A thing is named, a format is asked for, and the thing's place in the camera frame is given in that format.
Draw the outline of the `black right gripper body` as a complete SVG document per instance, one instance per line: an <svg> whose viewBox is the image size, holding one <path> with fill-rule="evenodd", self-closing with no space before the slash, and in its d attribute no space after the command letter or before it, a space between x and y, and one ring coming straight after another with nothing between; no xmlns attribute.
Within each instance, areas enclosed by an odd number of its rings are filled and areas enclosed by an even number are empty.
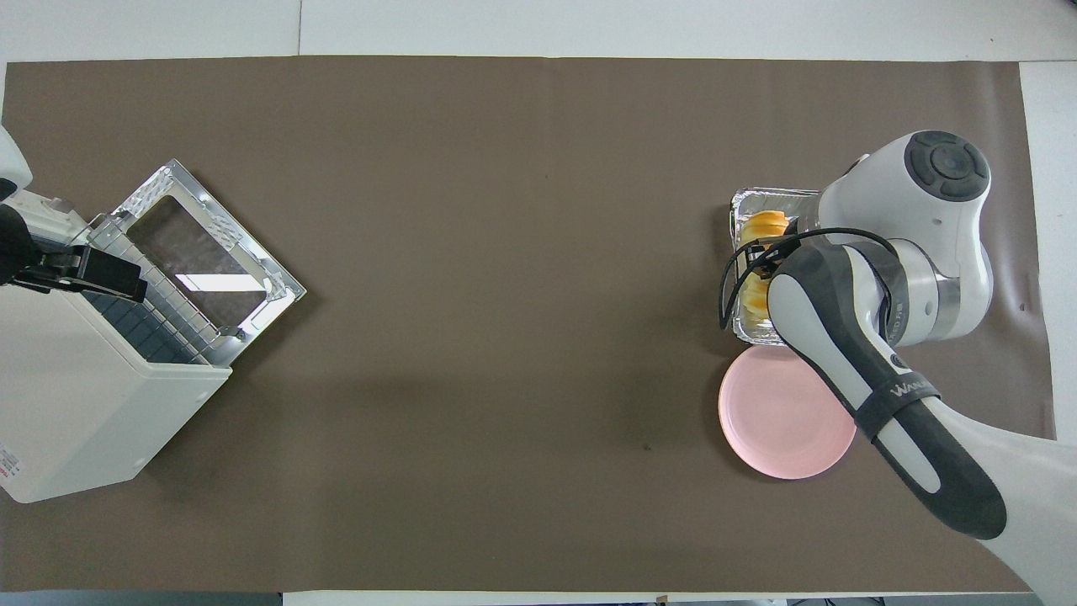
<svg viewBox="0 0 1077 606"><path fill-rule="evenodd" d="M800 246L797 239L763 239L751 244L751 272L770 279L780 265Z"/></svg>

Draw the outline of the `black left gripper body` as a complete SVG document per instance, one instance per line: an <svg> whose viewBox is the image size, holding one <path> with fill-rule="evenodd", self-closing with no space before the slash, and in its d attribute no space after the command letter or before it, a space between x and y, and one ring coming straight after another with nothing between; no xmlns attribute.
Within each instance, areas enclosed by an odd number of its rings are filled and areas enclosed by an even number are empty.
<svg viewBox="0 0 1077 606"><path fill-rule="evenodd" d="M14 283L17 276L40 265L42 252L13 207L0 205L0 286Z"/></svg>

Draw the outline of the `yellow ridged bread loaf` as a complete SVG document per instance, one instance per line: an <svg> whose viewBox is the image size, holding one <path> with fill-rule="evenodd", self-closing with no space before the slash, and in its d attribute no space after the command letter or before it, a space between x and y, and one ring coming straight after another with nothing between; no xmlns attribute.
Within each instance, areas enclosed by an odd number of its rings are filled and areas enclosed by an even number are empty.
<svg viewBox="0 0 1077 606"><path fill-rule="evenodd" d="M743 223L737 237L737 246L744 246L756 239L781 237L788 229L789 219L778 210L764 210L751 215ZM763 279L756 271L750 271L740 288L740 304L744 315L754 321L768 321L769 279Z"/></svg>

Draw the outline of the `silver foil baking tray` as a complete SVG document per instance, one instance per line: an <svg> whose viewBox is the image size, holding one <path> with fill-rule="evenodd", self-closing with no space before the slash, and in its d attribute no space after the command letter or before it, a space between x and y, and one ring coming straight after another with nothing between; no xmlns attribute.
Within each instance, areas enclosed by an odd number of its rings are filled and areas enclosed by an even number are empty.
<svg viewBox="0 0 1077 606"><path fill-rule="evenodd" d="M724 276L723 299L719 318L726 322L726 327L735 336L751 346L781 346L783 342L773 329L770 313L768 321L757 322L744 315L740 302L740 290L746 274L751 271L751 244L763 239L781 239L791 237L797 231L796 222L809 209L819 193L812 189L778 189L778 188L745 188L735 192L729 203L729 237L732 256L729 259L727 274ZM743 223L751 215L764 210L778 210L789 219L788 229L781 237L767 237L737 246L737 237Z"/></svg>

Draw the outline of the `glass oven door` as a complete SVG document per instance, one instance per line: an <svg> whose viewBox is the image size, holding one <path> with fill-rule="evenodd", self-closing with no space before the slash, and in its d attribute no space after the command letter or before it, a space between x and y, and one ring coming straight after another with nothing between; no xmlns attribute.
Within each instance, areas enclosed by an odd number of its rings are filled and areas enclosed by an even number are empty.
<svg viewBox="0 0 1077 606"><path fill-rule="evenodd" d="M177 160L139 185L104 219L146 231L169 254L166 273L210 322L205 360L230 367L306 287Z"/></svg>

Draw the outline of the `cream toaster oven body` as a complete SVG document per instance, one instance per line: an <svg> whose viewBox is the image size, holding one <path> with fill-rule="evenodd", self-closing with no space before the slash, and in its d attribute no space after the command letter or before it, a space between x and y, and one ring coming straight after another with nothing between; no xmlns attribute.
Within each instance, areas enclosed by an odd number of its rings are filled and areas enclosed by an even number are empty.
<svg viewBox="0 0 1077 606"><path fill-rule="evenodd" d="M30 503L128 481L228 377L146 362L84 293L0 286L0 488Z"/></svg>

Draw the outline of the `pink round plate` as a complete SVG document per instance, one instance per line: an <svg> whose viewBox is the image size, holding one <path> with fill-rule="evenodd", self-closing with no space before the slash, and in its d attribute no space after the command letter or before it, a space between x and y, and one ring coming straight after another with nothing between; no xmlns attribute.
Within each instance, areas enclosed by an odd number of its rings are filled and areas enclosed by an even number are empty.
<svg viewBox="0 0 1077 606"><path fill-rule="evenodd" d="M722 379L717 414L735 455L785 481L830 470L857 434L819 374L781 346L751 346L735 357Z"/></svg>

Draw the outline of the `brown table mat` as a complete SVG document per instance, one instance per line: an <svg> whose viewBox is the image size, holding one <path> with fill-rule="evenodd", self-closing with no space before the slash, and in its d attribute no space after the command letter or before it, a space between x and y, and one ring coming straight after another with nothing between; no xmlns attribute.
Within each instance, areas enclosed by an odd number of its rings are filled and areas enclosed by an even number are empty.
<svg viewBox="0 0 1077 606"><path fill-rule="evenodd" d="M308 290L135 479L0 497L8 591L1023 590L872 445L783 482L717 422L735 191L931 128L991 164L996 291L907 360L1053 434L1017 64L11 64L3 123L88 217L177 158Z"/></svg>

